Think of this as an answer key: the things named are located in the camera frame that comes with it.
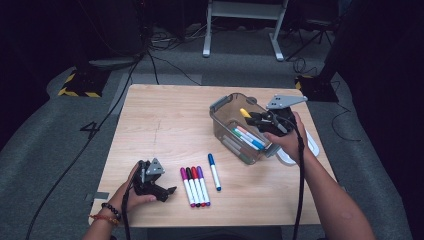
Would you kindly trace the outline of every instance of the wooden table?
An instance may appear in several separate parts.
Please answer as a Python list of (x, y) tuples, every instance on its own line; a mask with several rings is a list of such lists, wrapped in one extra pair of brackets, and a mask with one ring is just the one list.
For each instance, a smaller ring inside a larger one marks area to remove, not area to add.
[[(275, 156), (246, 165), (213, 133), (209, 106), (223, 96), (243, 93), (265, 106), (274, 94), (301, 96), (296, 89), (132, 85), (99, 184), (109, 198), (139, 160), (156, 157), (165, 169), (156, 184), (177, 190), (168, 200), (143, 205), (129, 213), (132, 227), (293, 225), (296, 217), (299, 168), (281, 164)], [(334, 177), (306, 103), (293, 105), (320, 148), (319, 161)], [(215, 158), (222, 191), (215, 189), (208, 153)], [(201, 166), (211, 206), (191, 208), (180, 168)], [(91, 214), (101, 203), (95, 199)], [(319, 224), (305, 184), (301, 224)]]

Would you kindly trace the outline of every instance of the clear plastic bin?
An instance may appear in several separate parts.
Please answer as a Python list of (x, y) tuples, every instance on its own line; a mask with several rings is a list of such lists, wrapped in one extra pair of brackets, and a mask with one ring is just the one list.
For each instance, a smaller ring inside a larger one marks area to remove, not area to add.
[[(240, 113), (241, 108), (247, 112), (266, 112), (253, 97), (246, 97), (242, 93), (224, 96), (213, 103), (209, 109), (215, 137), (246, 164), (254, 164), (263, 156), (270, 157), (276, 154), (281, 147), (269, 142), (255, 126), (247, 125)], [(264, 148), (255, 149), (251, 143), (248, 143), (249, 141), (240, 138), (239, 133), (234, 133), (234, 128), (237, 126), (259, 139)]]

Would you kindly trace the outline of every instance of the beaded bracelet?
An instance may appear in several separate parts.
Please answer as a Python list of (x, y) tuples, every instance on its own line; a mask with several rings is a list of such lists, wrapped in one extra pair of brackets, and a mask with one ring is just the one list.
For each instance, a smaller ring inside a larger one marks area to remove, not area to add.
[(118, 221), (121, 220), (121, 214), (119, 214), (118, 210), (116, 210), (112, 205), (110, 205), (109, 203), (102, 203), (102, 208), (105, 207), (109, 208), (110, 211), (112, 211), (113, 214), (116, 215), (116, 219), (118, 219)]
[(119, 225), (119, 221), (117, 219), (114, 219), (114, 218), (111, 218), (111, 217), (108, 217), (108, 216), (99, 215), (99, 214), (88, 215), (88, 216), (91, 217), (94, 220), (99, 220), (99, 219), (106, 220), (106, 221), (112, 223), (115, 227), (117, 227)]

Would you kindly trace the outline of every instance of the blue marker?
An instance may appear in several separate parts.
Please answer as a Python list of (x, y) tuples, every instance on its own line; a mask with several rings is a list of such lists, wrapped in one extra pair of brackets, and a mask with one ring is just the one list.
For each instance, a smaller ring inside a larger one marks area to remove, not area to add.
[(211, 153), (208, 154), (209, 164), (211, 165), (213, 180), (217, 191), (221, 191), (221, 184), (219, 183), (218, 173), (216, 172), (215, 161)]

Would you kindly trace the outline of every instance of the person's right hand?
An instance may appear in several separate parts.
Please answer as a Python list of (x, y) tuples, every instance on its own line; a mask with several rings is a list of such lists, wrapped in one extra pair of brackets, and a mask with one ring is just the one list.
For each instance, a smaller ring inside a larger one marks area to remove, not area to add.
[[(303, 122), (297, 112), (293, 112), (293, 115), (296, 119), (297, 128), (299, 129), (300, 135), (302, 136), (303, 143), (305, 145), (304, 153), (306, 153), (306, 151), (311, 152), (308, 147), (308, 139), (306, 136), (305, 126), (303, 125)], [(284, 152), (287, 153), (291, 159), (299, 163), (299, 140), (295, 130), (291, 131), (289, 134), (283, 137), (278, 137), (269, 132), (266, 132), (263, 135), (270, 142), (280, 145)]]

